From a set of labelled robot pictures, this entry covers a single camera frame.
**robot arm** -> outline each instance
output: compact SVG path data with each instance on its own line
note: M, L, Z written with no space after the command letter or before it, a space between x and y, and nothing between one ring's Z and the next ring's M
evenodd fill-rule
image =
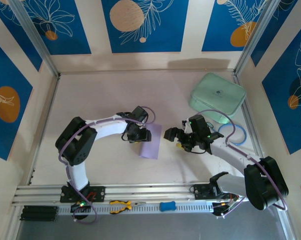
M249 154L232 143L226 143L224 136L218 132L211 133L204 117L195 115L186 121L182 121L183 129L170 128L164 138L173 142L178 139L179 144L186 152L192 152L195 146L211 155L217 156L238 169L243 177L233 176L228 172L221 172L209 180L207 186L194 186L194 190L201 194L200 199L213 199L222 197L225 193L232 193L247 197L251 204L263 210L277 202L280 198L258 164L252 164L253 160L259 160L259 165L267 171L274 181L282 196L287 196L289 190L281 174L276 161L271 157L260 158Z
M120 120L121 118L144 122L148 118L148 113L138 106L133 112L120 112L112 117L99 120L85 121L80 117L75 117L57 139L55 146L60 152L66 142L81 127L101 122L84 129L71 141L63 152L62 156L67 160L68 164L68 178L72 180L73 188L81 191L89 186L89 180L86 176L85 159L88 157L94 141L114 134L122 134L123 136L127 134L127 140L130 143L151 141L152 135L149 130L142 128L135 122Z

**blue eraser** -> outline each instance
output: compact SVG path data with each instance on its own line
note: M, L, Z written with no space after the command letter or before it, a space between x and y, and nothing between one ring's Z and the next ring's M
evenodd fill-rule
M176 210L176 202L170 201L170 202L161 202L159 204L159 210L161 212L165 211L175 211Z

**white wall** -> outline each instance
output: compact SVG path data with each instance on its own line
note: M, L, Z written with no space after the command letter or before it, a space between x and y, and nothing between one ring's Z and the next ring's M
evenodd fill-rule
M292 155L288 153L262 86L263 79L300 29L301 0L298 0L257 67L254 67L250 59L240 75L240 81L247 91L248 104L263 150L266 155L276 159L288 185L288 207L301 239L301 149Z
M75 0L91 54L54 55L52 59L61 73L145 69L233 69L241 56L241 51L202 52L215 1L189 0L181 52L112 54L101 0Z
M9 220L8 212L23 175L28 174L34 142L53 76L43 63L39 72L34 68L13 36L0 20L0 47L32 85L33 90L20 123L7 161L0 158L0 236Z

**beige circle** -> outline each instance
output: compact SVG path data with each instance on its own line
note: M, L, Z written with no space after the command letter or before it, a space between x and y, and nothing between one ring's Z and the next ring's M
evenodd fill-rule
M139 41L143 44L143 43L146 42L146 38L145 38L145 37L141 37L141 38L139 39Z
M225 3L227 3L229 0L217 0L217 4L219 5L223 5Z
M113 26L121 32L138 29L144 22L144 14L140 6L132 0L118 1L109 12Z
M7 0L0 0L0 2L3 3L3 4L6 4L6 5L9 4L9 3L7 2Z

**blue poster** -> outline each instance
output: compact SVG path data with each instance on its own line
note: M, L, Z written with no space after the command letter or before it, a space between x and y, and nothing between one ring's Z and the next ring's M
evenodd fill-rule
M188 0L101 0L112 53L180 52Z
M3 2L0 0L0 18L18 44L24 45L19 35L26 38L26 33ZM24 0L22 4L51 55L91 54L75 0Z
M203 52L242 51L268 0L216 0Z
M7 160L33 87L0 48L0 158Z
M42 58L36 51L31 40L24 32L15 15L12 13L11 8L3 2L4 1L0 1L0 19L5 24L6 28L10 31L16 42L19 44L20 48L27 55L28 59L33 64L35 69L39 71L43 61Z
M261 35L259 42L257 43L254 51L251 53L251 59L255 65L260 62L262 56L266 52L267 48L275 38L276 34L280 30L281 26L285 22L286 18L290 14L291 10L295 6L298 0L281 0L277 9L275 10L272 18L270 19L265 31Z
M290 154L301 149L301 30L262 82Z

